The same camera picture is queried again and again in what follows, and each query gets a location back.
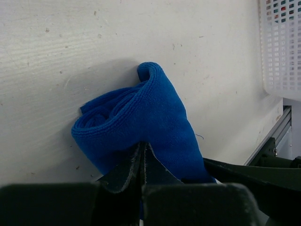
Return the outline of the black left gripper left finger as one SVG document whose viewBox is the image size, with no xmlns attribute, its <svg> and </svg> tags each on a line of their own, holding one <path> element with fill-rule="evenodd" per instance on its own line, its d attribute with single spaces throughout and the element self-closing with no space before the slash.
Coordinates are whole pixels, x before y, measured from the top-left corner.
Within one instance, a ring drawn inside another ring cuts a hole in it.
<svg viewBox="0 0 301 226">
<path fill-rule="evenodd" d="M 0 188 L 2 226 L 137 226 L 142 144 L 95 182 Z"/>
</svg>

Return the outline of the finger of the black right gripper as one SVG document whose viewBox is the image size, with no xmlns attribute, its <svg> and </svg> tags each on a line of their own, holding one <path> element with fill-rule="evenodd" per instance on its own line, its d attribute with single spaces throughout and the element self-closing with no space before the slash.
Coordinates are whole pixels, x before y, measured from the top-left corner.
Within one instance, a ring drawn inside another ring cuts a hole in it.
<svg viewBox="0 0 301 226">
<path fill-rule="evenodd" d="M 301 220 L 301 169 L 233 165 L 207 158 L 204 164 L 218 181 L 246 186 L 259 209 L 272 219 Z"/>
</svg>

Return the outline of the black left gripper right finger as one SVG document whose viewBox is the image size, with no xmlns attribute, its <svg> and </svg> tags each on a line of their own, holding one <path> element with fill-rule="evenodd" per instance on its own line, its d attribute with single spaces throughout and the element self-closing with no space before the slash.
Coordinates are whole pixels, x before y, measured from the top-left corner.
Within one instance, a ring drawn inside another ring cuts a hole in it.
<svg viewBox="0 0 301 226">
<path fill-rule="evenodd" d="M 146 226 L 261 226 L 257 203 L 241 184 L 184 184 L 141 143 Z"/>
</svg>

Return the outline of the blue towel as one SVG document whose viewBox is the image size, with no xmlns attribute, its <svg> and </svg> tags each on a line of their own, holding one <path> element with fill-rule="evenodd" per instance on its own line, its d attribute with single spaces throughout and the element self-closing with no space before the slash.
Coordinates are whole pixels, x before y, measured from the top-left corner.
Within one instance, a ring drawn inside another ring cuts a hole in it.
<svg viewBox="0 0 301 226">
<path fill-rule="evenodd" d="M 163 69 L 145 62 L 137 73 L 138 85 L 108 92 L 82 106 L 71 129 L 77 145 L 107 174 L 131 146 L 150 143 L 157 159 L 178 179 L 213 183 L 185 107 Z"/>
</svg>

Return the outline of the rabbit print towel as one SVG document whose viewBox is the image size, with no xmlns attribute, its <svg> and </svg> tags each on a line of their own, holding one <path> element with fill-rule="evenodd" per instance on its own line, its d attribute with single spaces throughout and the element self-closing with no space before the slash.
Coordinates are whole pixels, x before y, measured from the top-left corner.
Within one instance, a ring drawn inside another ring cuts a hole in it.
<svg viewBox="0 0 301 226">
<path fill-rule="evenodd" d="M 271 0 L 269 6 L 271 19 L 279 24 L 293 20 L 300 4 L 297 0 Z"/>
</svg>

